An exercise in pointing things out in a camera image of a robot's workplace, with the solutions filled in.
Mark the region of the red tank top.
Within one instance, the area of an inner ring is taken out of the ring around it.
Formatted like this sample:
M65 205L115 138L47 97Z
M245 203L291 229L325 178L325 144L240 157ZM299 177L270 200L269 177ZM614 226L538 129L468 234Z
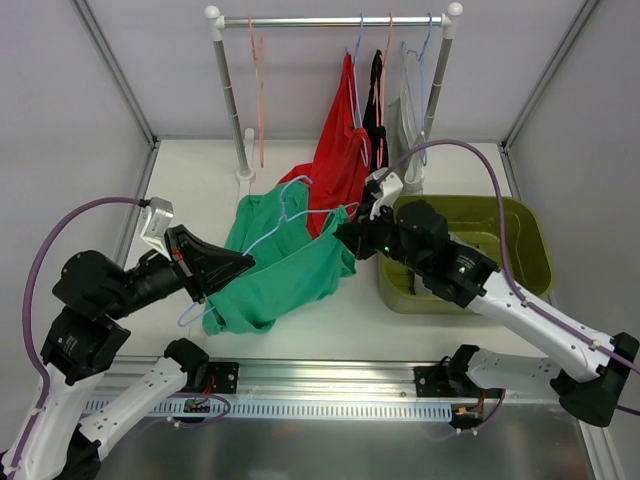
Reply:
M340 83L321 132L313 160L292 168L280 179L286 183L300 175L311 179L307 228L312 237L322 232L329 212L362 199L370 169L371 142L355 118L357 92L354 62L343 59Z

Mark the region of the aluminium mounting rail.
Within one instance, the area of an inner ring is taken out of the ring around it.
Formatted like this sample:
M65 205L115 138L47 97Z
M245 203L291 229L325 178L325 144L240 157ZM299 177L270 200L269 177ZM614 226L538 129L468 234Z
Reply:
M417 397L415 362L216 358L231 363L235 396L256 399L392 401Z

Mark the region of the olive green plastic basket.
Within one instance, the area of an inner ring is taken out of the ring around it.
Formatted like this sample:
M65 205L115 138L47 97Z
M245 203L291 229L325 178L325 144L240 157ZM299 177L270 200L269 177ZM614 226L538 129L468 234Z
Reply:
M473 195L403 195L396 209L416 200L428 202L448 222L449 231L461 241L502 262L497 200ZM554 272L544 235L535 213L523 202L503 199L506 248L516 282L540 298L553 289ZM414 293L413 273L387 257L378 257L378 292L383 303L399 314L469 316L470 310L434 295Z

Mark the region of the white tank top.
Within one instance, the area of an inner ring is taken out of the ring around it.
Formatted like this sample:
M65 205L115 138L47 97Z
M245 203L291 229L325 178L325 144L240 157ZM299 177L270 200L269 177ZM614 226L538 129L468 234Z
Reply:
M390 165L393 165L411 150L416 142L413 117L407 102L401 97L389 104L387 142ZM424 192L426 165L427 152L420 151L395 169L395 173L403 182L404 194L421 195Z

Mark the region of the black tank top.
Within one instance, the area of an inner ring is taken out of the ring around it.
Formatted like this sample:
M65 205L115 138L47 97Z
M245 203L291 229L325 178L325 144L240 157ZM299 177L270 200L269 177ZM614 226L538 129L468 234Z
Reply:
M363 127L368 135L371 147L369 160L371 173L389 165L386 128L383 119L383 72L383 53L377 50L371 64L369 91L363 116Z

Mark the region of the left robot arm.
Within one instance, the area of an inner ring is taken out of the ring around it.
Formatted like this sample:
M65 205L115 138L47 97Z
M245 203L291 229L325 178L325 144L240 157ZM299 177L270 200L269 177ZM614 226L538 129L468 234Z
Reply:
M163 243L129 270L95 250L65 263L52 289L63 308L36 357L48 378L38 386L19 438L1 455L2 478L91 479L115 444L158 403L203 389L209 357L180 338L100 413L81 416L131 335L120 319L179 290L202 304L255 264L252 256L208 244L182 225L168 229Z

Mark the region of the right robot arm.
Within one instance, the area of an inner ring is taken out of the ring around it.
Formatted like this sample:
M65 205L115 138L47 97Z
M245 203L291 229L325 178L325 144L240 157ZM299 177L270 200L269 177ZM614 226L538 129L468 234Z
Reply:
M340 226L336 237L357 258L376 253L416 276L436 297L492 319L542 352L534 358L462 345L447 366L456 395L501 389L559 402L573 417L610 425L631 372L639 342L611 336L572 319L518 284L505 264L450 233L444 216L424 200L393 210L381 207Z

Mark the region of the metal clothes rack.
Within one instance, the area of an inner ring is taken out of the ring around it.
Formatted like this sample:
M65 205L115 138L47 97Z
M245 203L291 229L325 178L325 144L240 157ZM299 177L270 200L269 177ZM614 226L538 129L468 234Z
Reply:
M255 133L251 128L242 129L237 111L231 76L226 58L223 33L228 29L239 28L359 28L366 27L439 27L442 29L442 41L437 58L434 78L431 83L424 119L421 128L417 131L419 140L426 140L431 136L436 109L439 102L442 83L446 72L451 47L455 33L463 15L463 6L458 2L452 2L447 10L440 15L428 14L422 17L230 17L224 15L215 6L208 6L204 10L205 18L210 31L211 41L214 47L218 65L219 76L222 83L223 96L226 104L227 115L232 128L232 138L236 148L238 170L236 179L238 182L238 197L247 196L255 181L256 172L252 166L254 152Z

